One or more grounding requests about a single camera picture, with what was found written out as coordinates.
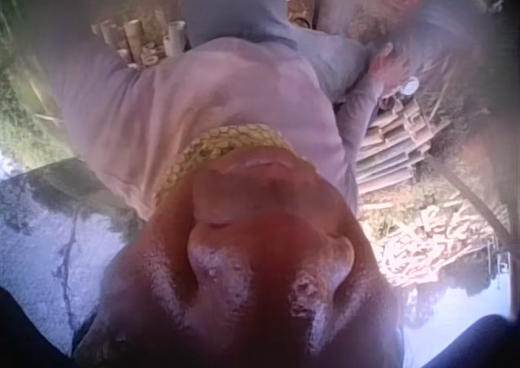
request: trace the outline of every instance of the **pink shirt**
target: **pink shirt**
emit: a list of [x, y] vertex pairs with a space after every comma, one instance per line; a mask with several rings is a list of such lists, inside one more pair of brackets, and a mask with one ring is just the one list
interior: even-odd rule
[[211, 128], [264, 123], [356, 211], [353, 164], [377, 87], [361, 82], [337, 117], [310, 64], [278, 43], [220, 38], [144, 71], [97, 38], [50, 64], [71, 138], [99, 179], [139, 215], [154, 212], [165, 170]]

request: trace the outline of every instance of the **man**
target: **man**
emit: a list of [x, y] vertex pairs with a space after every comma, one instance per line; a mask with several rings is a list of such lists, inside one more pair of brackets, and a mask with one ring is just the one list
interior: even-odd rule
[[80, 154], [148, 223], [106, 270], [76, 361], [399, 366], [353, 169], [405, 60], [386, 45], [335, 115], [365, 51], [289, 25], [286, 0], [184, 0], [194, 48], [144, 71], [76, 29], [79, 3], [47, 5], [37, 51]]

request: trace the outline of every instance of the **yellow necklace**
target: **yellow necklace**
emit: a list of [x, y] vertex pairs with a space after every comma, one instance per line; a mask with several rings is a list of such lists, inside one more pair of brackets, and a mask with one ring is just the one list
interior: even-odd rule
[[167, 170], [155, 193], [158, 206], [166, 193], [187, 173], [205, 162], [222, 157], [240, 147], [274, 146], [291, 150], [282, 135], [265, 124], [242, 124], [213, 128], [203, 133], [184, 149]]

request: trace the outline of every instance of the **gray pants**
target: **gray pants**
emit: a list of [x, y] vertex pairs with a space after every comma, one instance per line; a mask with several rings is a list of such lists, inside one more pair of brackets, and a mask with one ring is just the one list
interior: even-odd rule
[[184, 0], [184, 17], [193, 47], [219, 37], [239, 37], [254, 43], [275, 41], [298, 51], [312, 64], [332, 102], [366, 69], [368, 55], [357, 41], [291, 25], [287, 0]]

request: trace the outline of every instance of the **skin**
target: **skin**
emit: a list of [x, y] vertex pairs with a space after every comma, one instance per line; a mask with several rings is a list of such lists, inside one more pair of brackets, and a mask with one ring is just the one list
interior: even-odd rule
[[372, 349], [396, 307], [337, 190], [290, 151], [238, 149], [186, 176], [111, 263], [76, 360], [384, 366]]

